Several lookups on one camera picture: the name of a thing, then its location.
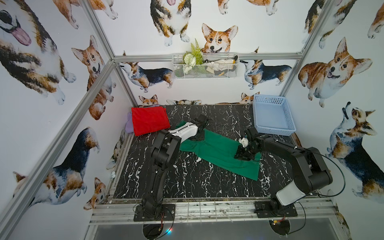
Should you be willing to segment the green t-shirt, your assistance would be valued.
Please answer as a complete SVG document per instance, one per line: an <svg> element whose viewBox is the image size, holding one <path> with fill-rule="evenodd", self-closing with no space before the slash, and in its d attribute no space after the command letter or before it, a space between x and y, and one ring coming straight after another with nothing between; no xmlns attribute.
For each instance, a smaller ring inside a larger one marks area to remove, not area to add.
<svg viewBox="0 0 384 240"><path fill-rule="evenodd" d="M220 168L256 181L259 176L260 161L241 161L234 158L239 142L206 130L206 122L180 122L169 133L181 138L180 151L195 153L199 158ZM191 141L198 129L205 129L204 141Z"/></svg>

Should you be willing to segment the light blue plastic basket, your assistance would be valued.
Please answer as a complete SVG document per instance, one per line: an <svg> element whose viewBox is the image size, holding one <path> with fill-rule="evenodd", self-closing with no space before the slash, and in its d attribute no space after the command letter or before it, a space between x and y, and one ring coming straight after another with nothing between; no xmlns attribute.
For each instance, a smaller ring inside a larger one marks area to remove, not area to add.
<svg viewBox="0 0 384 240"><path fill-rule="evenodd" d="M255 94L253 114L254 125L259 133L289 137L296 131L285 97Z"/></svg>

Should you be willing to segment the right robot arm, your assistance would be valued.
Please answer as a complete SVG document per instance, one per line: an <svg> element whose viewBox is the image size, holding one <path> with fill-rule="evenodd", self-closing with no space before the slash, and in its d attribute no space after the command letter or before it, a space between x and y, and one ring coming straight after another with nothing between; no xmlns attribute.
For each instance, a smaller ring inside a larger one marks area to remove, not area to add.
<svg viewBox="0 0 384 240"><path fill-rule="evenodd" d="M291 165L292 181L273 194L263 210L268 209L274 214L280 213L294 202L333 182L331 172L316 148L305 149L289 145L273 135L260 134L255 128L247 129L238 142L240 146L235 159L251 161L256 154L268 152L288 161Z"/></svg>

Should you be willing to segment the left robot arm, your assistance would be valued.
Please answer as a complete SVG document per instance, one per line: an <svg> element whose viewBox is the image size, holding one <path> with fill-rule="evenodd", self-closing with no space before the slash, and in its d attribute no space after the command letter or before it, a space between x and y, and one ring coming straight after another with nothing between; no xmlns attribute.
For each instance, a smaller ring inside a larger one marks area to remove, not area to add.
<svg viewBox="0 0 384 240"><path fill-rule="evenodd" d="M141 209L137 210L144 219L157 220L163 215L163 193L169 167L175 163L181 143L186 140L203 141L205 139L204 129L208 124L209 118L200 115L197 119L186 122L174 130L160 131L151 149L153 165L149 185L143 195Z"/></svg>

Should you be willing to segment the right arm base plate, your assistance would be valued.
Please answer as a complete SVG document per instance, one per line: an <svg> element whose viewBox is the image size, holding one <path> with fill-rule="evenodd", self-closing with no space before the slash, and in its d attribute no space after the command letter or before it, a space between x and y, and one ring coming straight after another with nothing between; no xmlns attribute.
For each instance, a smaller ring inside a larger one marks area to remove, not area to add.
<svg viewBox="0 0 384 240"><path fill-rule="evenodd" d="M283 217L297 217L298 213L293 204L282 206L276 200L256 201L254 202L255 211L258 218L283 218Z"/></svg>

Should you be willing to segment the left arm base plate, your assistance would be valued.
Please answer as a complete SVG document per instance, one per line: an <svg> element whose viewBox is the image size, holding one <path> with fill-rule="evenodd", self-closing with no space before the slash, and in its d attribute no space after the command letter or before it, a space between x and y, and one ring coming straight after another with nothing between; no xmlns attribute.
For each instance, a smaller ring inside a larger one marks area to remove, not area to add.
<svg viewBox="0 0 384 240"><path fill-rule="evenodd" d="M161 204L134 207L134 222L172 221L175 218L176 205Z"/></svg>

